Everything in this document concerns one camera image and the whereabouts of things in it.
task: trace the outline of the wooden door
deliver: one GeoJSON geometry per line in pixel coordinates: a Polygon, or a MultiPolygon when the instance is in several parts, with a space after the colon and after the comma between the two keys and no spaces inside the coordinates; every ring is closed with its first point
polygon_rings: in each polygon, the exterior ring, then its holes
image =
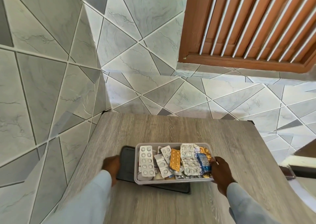
{"type": "Polygon", "coordinates": [[[179,62],[304,73],[316,0],[187,0],[179,62]]]}

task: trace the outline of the wood grain tabletop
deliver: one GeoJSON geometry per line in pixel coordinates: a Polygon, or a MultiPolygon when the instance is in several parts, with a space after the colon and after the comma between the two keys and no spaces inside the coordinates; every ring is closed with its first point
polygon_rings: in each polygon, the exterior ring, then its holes
{"type": "MultiPolygon", "coordinates": [[[[294,193],[255,126],[248,121],[107,112],[89,141],[58,210],[95,177],[105,157],[147,142],[206,142],[236,181],[278,221],[314,223],[316,214],[294,193]]],[[[118,181],[104,223],[235,223],[211,182],[192,183],[191,195],[118,181]]]]}

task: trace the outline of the orange blister pack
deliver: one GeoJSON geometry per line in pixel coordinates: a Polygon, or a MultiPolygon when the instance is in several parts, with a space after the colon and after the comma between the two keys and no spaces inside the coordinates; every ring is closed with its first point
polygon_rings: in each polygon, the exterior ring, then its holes
{"type": "Polygon", "coordinates": [[[180,171],[180,151],[176,149],[171,149],[170,155],[170,168],[176,171],[180,171]]]}

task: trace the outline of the shirt sleeve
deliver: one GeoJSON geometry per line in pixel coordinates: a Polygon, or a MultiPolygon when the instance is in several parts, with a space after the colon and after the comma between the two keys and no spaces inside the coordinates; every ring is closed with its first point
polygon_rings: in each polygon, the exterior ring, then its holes
{"type": "Polygon", "coordinates": [[[103,224],[110,203],[111,175],[102,170],[63,209],[50,216],[44,224],[103,224]]]}
{"type": "Polygon", "coordinates": [[[230,205],[229,213],[236,224],[280,224],[236,182],[228,186],[227,199],[230,205]]]}

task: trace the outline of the person's left hand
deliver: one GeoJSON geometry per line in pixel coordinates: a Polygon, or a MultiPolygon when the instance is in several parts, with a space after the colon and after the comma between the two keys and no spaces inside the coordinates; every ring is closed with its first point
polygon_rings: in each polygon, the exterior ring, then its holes
{"type": "Polygon", "coordinates": [[[107,157],[103,160],[102,170],[109,172],[112,178],[112,186],[116,184],[116,175],[119,172],[120,162],[119,155],[107,157]]]}

